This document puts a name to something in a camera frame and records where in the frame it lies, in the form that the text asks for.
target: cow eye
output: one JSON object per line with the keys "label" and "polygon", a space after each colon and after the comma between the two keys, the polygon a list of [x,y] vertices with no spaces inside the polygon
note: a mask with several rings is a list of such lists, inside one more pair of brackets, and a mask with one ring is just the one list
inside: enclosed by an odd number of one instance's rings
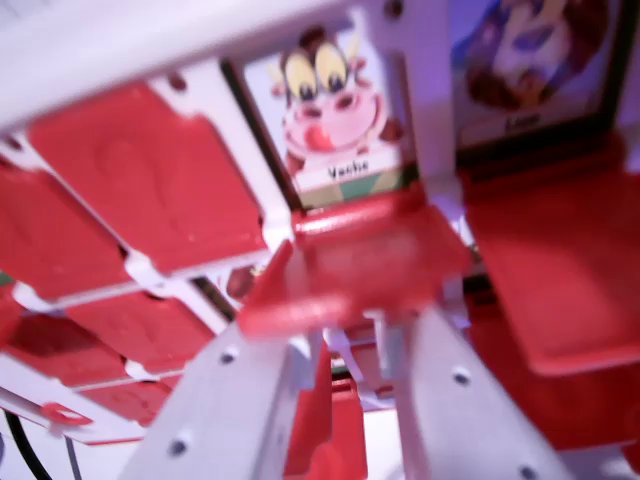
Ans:
{"label": "cow eye", "polygon": [[342,90],[347,83],[344,56],[331,42],[320,45],[316,52],[316,72],[322,86],[330,92]]}
{"label": "cow eye", "polygon": [[309,59],[301,53],[292,53],[284,66],[289,91],[300,100],[312,100],[318,92],[316,74]]}

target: cartoon cow face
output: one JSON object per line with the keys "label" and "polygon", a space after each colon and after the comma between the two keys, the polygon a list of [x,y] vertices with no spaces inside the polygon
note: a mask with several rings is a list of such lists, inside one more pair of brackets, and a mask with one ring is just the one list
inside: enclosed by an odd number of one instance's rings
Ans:
{"label": "cartoon cow face", "polygon": [[316,29],[272,70],[272,93],[287,100],[283,125],[288,156],[302,163],[354,157],[380,136],[387,107],[360,74],[365,60],[358,57],[358,43],[354,36],[343,53]]}
{"label": "cartoon cow face", "polygon": [[604,0],[496,1],[470,37],[470,96],[509,110],[543,103],[584,70],[607,23]]}

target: cow character card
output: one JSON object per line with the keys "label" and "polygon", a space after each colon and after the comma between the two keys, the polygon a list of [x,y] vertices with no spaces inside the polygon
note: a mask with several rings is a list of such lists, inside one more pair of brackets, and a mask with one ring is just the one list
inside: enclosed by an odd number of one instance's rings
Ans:
{"label": "cow character card", "polygon": [[595,113],[617,0],[452,0],[458,147]]}
{"label": "cow character card", "polygon": [[402,68],[351,28],[320,27],[245,64],[247,87],[305,207],[415,177]]}

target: cow tongue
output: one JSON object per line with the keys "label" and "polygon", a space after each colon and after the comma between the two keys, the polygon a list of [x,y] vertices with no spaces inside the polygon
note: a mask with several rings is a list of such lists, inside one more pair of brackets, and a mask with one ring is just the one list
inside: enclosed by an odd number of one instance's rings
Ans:
{"label": "cow tongue", "polygon": [[331,138],[324,131],[322,125],[314,125],[307,128],[304,133],[304,139],[311,150],[330,152],[335,149],[333,143],[331,143]]}

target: red plastic panel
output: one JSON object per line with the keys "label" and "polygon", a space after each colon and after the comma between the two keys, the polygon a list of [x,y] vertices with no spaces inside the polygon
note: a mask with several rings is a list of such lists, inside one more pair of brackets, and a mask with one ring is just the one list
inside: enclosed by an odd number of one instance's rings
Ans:
{"label": "red plastic panel", "polygon": [[47,173],[0,158],[0,267],[41,297],[124,282],[117,242]]}
{"label": "red plastic panel", "polygon": [[634,440],[640,365],[542,377],[531,372],[504,318],[471,317],[471,342],[514,401],[557,449]]}
{"label": "red plastic panel", "polygon": [[360,399],[350,380],[334,382],[333,386],[333,436],[316,449],[311,471],[304,479],[364,480],[368,469]]}
{"label": "red plastic panel", "polygon": [[149,372],[180,370],[213,338],[182,303],[143,293],[67,309],[75,322]]}
{"label": "red plastic panel", "polygon": [[68,318],[24,317],[4,350],[68,386],[127,376],[116,352]]}
{"label": "red plastic panel", "polygon": [[391,381],[382,378],[375,343],[353,347],[351,353],[367,385],[374,392],[388,393],[393,388]]}
{"label": "red plastic panel", "polygon": [[323,345],[318,362],[316,386],[300,392],[298,409],[289,441],[285,475],[309,471],[313,452],[331,439],[331,356]]}
{"label": "red plastic panel", "polygon": [[12,289],[13,285],[0,287],[0,348],[13,335],[24,310],[11,296]]}
{"label": "red plastic panel", "polygon": [[29,139],[160,270],[265,247],[258,207],[217,130],[174,113],[146,85],[38,120]]}
{"label": "red plastic panel", "polygon": [[587,171],[474,199],[467,219],[531,368],[640,360],[640,181]]}
{"label": "red plastic panel", "polygon": [[313,228],[298,226],[304,234],[283,243],[239,313],[243,332],[348,328],[368,308],[404,310],[433,300],[443,279],[468,268],[469,255],[435,207],[394,211],[396,198],[374,199],[375,209],[370,202],[332,209],[317,221],[310,216]]}
{"label": "red plastic panel", "polygon": [[128,383],[80,392],[103,407],[147,427],[153,422],[170,390],[155,382]]}

